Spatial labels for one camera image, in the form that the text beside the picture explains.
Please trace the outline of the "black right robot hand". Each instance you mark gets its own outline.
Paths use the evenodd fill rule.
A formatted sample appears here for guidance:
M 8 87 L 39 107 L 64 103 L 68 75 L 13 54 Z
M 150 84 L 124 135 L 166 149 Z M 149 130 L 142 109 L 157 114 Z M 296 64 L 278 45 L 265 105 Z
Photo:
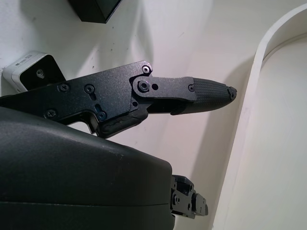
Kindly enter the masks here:
M 149 114 L 227 106 L 236 89 L 193 77 L 152 76 L 140 61 L 65 80 L 33 64 L 0 99 L 3 230 L 171 230 L 207 216 L 206 200 L 171 165 L 110 137 Z

